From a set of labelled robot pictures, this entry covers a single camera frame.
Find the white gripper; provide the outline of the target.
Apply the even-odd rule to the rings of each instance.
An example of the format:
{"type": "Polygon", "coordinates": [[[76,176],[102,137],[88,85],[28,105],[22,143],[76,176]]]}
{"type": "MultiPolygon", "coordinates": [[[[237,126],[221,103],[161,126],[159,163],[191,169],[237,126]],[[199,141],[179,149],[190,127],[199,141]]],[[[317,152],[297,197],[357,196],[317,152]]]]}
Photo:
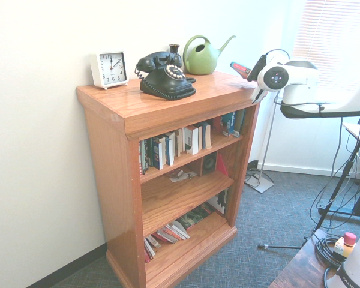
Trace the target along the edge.
{"type": "Polygon", "coordinates": [[[259,103],[267,95],[267,93],[268,92],[260,86],[257,86],[251,94],[251,102],[253,104],[259,103]]]}

